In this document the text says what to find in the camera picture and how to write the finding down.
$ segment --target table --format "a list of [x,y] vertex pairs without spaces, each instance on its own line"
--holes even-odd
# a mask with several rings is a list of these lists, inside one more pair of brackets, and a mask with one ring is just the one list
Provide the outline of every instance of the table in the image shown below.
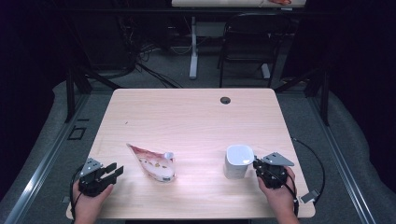
[[[294,7],[304,7],[306,0],[291,0],[291,4],[282,6],[280,4],[272,3],[268,0],[172,0],[172,7],[280,7],[282,9],[293,9]],[[191,64],[190,64],[190,79],[197,78],[198,67],[198,53],[197,53],[197,23],[195,17],[191,18]],[[262,75],[264,78],[270,76],[268,65],[262,66]]]
[[[231,102],[223,104],[221,97]],[[176,178],[143,173],[126,146],[174,152]],[[250,165],[243,179],[223,173],[226,148],[244,144],[262,157],[293,161],[299,196],[308,192],[274,91],[270,89],[120,89],[113,93],[89,157],[124,166],[101,218],[232,219],[273,217]],[[312,203],[300,217],[312,217]]]

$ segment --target chair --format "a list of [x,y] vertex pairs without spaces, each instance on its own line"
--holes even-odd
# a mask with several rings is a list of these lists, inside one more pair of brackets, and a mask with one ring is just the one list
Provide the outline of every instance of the chair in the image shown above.
[[220,50],[219,86],[222,87],[224,62],[257,63],[258,69],[264,63],[272,65],[267,87],[271,86],[279,47],[285,33],[290,28],[290,20],[282,15],[242,13],[231,17],[224,26],[223,42]]

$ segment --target hand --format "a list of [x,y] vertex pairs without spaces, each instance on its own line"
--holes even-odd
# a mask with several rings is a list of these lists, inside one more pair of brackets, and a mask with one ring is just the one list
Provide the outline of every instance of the hand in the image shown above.
[[[288,166],[285,166],[285,169],[294,180],[294,172]],[[268,189],[267,187],[265,187],[265,184],[261,178],[258,177],[258,180],[259,188],[267,197],[268,203],[273,209],[277,221],[279,223],[299,223],[297,217],[294,215],[293,212],[293,197],[291,196],[288,189],[283,186],[280,189]],[[293,190],[297,194],[297,189],[294,189],[290,177],[288,177],[286,184],[290,187],[291,190]]]
[[76,183],[74,183],[73,185],[73,202],[75,203],[76,200],[78,200],[75,205],[75,223],[94,223],[99,216],[103,202],[105,201],[107,196],[110,195],[112,190],[113,185],[109,185],[105,190],[103,190],[102,193],[100,193],[96,197],[89,197],[81,194],[81,192],[78,190],[78,181],[76,181]]

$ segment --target white container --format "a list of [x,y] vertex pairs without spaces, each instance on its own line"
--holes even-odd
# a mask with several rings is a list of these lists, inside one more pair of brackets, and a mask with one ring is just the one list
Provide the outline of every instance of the white container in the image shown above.
[[248,166],[254,161],[253,150],[245,145],[234,145],[227,148],[224,174],[229,179],[245,177]]

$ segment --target person's left hand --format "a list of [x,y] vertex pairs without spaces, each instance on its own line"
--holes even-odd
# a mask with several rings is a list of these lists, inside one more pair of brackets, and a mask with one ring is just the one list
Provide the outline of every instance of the person's left hand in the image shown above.
[[81,194],[78,190],[78,181],[73,185],[73,202],[75,204],[76,220],[75,223],[90,224],[94,223],[102,209],[103,202],[113,190],[113,185],[107,186],[102,193],[96,197],[89,197]]

